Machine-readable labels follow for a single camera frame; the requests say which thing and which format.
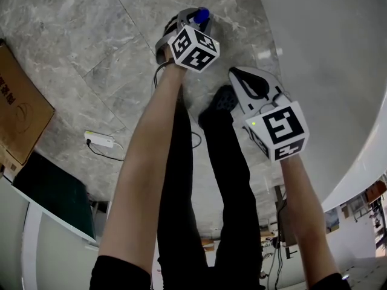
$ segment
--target leg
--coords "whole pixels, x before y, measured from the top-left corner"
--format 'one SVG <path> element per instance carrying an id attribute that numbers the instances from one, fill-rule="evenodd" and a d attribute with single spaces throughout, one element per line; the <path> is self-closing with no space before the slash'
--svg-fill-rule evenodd
<path id="1" fill-rule="evenodd" d="M 178 102 L 157 231 L 164 289 L 180 289 L 207 269 L 191 203 L 192 169 L 189 116 L 185 105 Z"/>
<path id="2" fill-rule="evenodd" d="M 224 203 L 215 271 L 228 285 L 259 289 L 262 251 L 258 215 L 250 188 L 250 171 L 232 126 L 231 113 L 224 109 L 206 110 L 199 122 Z"/>

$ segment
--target tile floor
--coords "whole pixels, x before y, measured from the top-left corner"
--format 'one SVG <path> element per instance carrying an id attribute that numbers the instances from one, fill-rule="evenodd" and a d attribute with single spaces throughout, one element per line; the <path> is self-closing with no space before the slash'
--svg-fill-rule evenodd
<path id="1" fill-rule="evenodd" d="M 196 119 L 228 82 L 229 67 L 257 66 L 281 80 L 260 0 L 0 0 L 0 36 L 56 109 L 37 149 L 83 181 L 96 198 L 111 198 L 121 163 L 93 155 L 84 130 L 110 134 L 127 147 L 152 93 L 154 45 L 167 21 L 192 6 L 214 13 L 212 37 L 221 44 L 220 59 L 202 74 L 189 73 L 184 83 L 192 128 L 204 138 Z M 268 189 L 282 182 L 282 173 L 241 129 L 240 108 L 233 115 L 259 216 L 266 219 L 275 213 Z M 121 151 L 109 153 L 120 156 Z M 194 168 L 198 227 L 212 235 L 222 224 L 222 202 L 205 141 L 194 150 Z"/>

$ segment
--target person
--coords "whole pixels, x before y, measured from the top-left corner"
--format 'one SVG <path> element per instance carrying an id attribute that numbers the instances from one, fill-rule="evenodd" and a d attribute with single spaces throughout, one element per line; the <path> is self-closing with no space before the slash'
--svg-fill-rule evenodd
<path id="1" fill-rule="evenodd" d="M 171 57 L 167 48 L 167 60 Z M 224 203 L 215 266 L 207 266 L 190 199 L 191 128 L 179 96 L 185 73 L 175 64 L 166 67 L 133 133 L 92 271 L 92 290 L 149 289 L 156 234 L 165 290 L 265 289 L 259 284 L 261 238 L 250 172 L 232 126 L 237 101 L 231 86 L 220 88 L 198 119 Z M 322 207 L 300 157 L 282 160 L 281 167 L 308 287 L 349 289 L 328 247 Z"/>

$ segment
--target blue cap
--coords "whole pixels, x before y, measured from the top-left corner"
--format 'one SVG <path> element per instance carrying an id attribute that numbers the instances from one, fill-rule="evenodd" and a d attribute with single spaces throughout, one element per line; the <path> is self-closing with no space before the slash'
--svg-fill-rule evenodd
<path id="1" fill-rule="evenodd" d="M 193 21 L 199 25 L 209 17 L 210 17 L 210 11 L 205 7 L 201 7 L 199 8 L 199 12 L 193 18 Z"/>

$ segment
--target cube with fiducial markers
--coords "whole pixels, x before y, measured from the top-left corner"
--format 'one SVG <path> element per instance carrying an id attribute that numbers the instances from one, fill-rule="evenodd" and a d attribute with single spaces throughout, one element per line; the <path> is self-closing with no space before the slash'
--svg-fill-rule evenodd
<path id="1" fill-rule="evenodd" d="M 219 42 L 188 25 L 170 38 L 168 44 L 177 65 L 198 73 L 220 56 Z"/>
<path id="2" fill-rule="evenodd" d="M 245 127 L 271 162 L 302 152 L 309 139 L 307 122 L 296 101 L 246 119 Z"/>

